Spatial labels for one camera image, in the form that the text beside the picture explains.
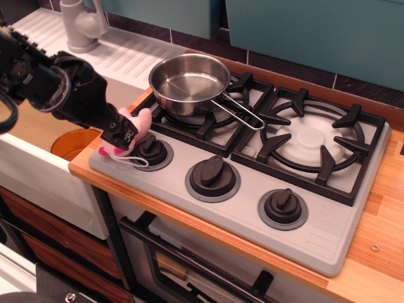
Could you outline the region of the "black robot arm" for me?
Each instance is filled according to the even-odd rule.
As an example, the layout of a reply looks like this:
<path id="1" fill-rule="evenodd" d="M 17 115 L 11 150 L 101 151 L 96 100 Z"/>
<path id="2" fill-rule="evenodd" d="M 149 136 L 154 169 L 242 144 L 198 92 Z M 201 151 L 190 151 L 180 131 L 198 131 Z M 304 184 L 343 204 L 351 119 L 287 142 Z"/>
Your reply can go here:
<path id="1" fill-rule="evenodd" d="M 56 119 L 101 129 L 107 143 L 128 150 L 140 128 L 106 101 L 107 81 L 85 60 L 59 51 L 48 57 L 27 37 L 1 23 L 1 103 L 8 113 L 1 132 L 18 120 L 18 105 L 30 105 Z"/>

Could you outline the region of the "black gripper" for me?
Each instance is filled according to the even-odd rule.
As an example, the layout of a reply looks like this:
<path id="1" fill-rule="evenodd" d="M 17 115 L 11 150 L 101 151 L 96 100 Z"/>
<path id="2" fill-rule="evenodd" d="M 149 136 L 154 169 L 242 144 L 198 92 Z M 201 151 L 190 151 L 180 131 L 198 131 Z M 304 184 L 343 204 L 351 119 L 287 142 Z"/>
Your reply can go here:
<path id="1" fill-rule="evenodd" d="M 107 81 L 87 61 L 64 51 L 52 56 L 55 67 L 68 77 L 68 94 L 53 116 L 86 127 L 102 129 L 101 138 L 129 150 L 138 128 L 106 101 Z"/>

